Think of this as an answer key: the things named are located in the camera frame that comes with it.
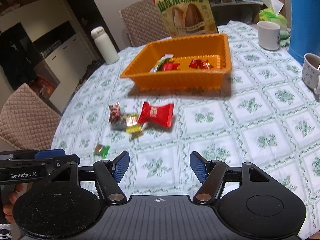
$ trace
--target blue gripper pad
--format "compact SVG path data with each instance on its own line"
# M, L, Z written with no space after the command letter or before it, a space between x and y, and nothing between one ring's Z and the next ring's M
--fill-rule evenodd
M199 182L203 183L208 177L205 171L205 163L203 163L194 152L190 154L190 167L199 179Z
M120 183L122 177L129 167L130 157L127 152L117 163L116 163L116 171L112 174L116 183Z
M66 152L63 149L45 150L45 151L39 151L35 155L35 159L44 160L45 158L54 158L54 157L60 157L60 156L66 156Z

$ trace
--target floral tablecloth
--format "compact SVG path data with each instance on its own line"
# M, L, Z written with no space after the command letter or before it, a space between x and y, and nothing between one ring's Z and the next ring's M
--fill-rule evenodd
M286 51L263 50L257 30L243 23L219 30L228 34L233 62L221 90L142 92L131 80L118 78L142 49L127 48L74 96L52 149L77 154L83 166L100 160L92 154L98 143L111 146L110 160L129 151L130 166L120 183L128 197L192 197L200 187L189 165L192 151L230 166L253 162L303 200L307 218L300 237L306 238L320 229L320 104L301 80L302 67ZM137 113L144 101L173 102L173 126L145 125L140 137L112 131L108 106L117 101L122 111ZM95 191L92 183L82 185ZM229 183L224 192L237 187Z

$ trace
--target orange plastic tray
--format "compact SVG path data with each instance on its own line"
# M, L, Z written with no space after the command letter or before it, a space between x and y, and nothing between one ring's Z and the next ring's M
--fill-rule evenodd
M165 54L173 54L178 70L150 73ZM192 69L192 59L208 60L210 70ZM230 73L231 55L226 34L187 36L149 43L122 72L141 89L219 88L224 74Z

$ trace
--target quilted chair cover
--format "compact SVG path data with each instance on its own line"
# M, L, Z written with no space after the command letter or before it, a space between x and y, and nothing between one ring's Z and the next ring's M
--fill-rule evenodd
M16 149L48 150L60 119L60 115L23 84L2 108L0 137Z
M152 0L133 3L120 11L120 17L133 47L170 36Z

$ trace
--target finger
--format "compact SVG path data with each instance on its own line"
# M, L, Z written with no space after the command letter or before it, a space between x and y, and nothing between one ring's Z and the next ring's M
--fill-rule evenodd
M17 184L16 187L14 188L15 191L22 191L24 189L23 184Z
M5 217L5 219L8 220L8 222L10 222L10 223L14 223L14 222L15 222L14 219L13 219L13 216L5 215L4 217Z
M9 194L10 203L14 204L17 201L18 197L19 197L18 192L14 191L14 192L10 193Z
M8 204L3 206L3 212L6 215L12 215L13 204Z

